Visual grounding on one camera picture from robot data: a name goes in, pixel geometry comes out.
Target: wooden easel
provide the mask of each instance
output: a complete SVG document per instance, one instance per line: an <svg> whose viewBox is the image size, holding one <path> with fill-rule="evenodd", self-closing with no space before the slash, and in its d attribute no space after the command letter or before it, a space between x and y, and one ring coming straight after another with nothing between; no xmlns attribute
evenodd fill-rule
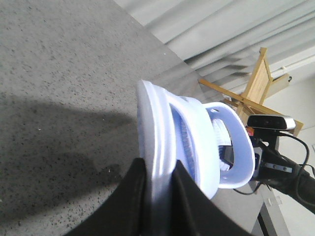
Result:
<svg viewBox="0 0 315 236"><path fill-rule="evenodd" d="M241 94L235 94L227 89L224 89L218 85L208 82L205 79L199 79L199 83L208 86L216 91L223 93L233 99L236 102L224 100L225 103L235 106L236 113L239 115L244 125L247 124L248 116L253 114L279 114L272 109L263 106L263 102L266 97L276 93L288 85L289 75L285 74L280 78L273 80L269 70L269 64L267 61L267 48L260 48L260 56L252 72L251 78L245 88L245 91ZM294 136L297 136L300 132L303 123L294 120L296 127L290 130Z"/></svg>

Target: white wall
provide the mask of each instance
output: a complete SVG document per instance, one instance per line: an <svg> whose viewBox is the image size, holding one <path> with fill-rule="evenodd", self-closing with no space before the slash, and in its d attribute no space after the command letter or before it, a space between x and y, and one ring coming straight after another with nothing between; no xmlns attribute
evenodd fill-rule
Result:
<svg viewBox="0 0 315 236"><path fill-rule="evenodd" d="M305 125L298 138L306 142L310 148L309 164L315 166L315 75L310 79L293 84L268 98L264 105L303 122ZM290 138L281 138L279 151L297 163L305 158L304 147ZM315 215L306 210L291 197L275 191L280 196L282 204L279 206L291 236L313 236L315 232Z"/></svg>

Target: gray table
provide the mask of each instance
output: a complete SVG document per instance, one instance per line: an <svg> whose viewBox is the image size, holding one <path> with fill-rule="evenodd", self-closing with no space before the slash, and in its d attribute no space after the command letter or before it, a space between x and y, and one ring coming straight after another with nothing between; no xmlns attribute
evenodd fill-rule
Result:
<svg viewBox="0 0 315 236"><path fill-rule="evenodd" d="M0 235L62 235L138 157L138 80L205 97L198 74L111 0L7 0L0 18ZM251 231L263 200L221 190L214 202Z"/></svg>

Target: white curtain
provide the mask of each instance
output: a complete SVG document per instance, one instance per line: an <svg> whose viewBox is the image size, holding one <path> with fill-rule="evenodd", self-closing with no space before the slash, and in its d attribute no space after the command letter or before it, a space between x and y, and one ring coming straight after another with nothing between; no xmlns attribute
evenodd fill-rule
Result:
<svg viewBox="0 0 315 236"><path fill-rule="evenodd" d="M235 92L244 89L260 47L268 48L272 75L315 61L314 0L115 2L200 76Z"/></svg>

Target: webcam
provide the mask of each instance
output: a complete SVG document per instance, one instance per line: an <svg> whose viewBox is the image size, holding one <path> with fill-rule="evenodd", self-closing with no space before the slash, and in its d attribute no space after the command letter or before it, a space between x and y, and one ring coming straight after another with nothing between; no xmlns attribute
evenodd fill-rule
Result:
<svg viewBox="0 0 315 236"><path fill-rule="evenodd" d="M247 126L260 129L291 130L295 128L292 117L283 115L251 115Z"/></svg>

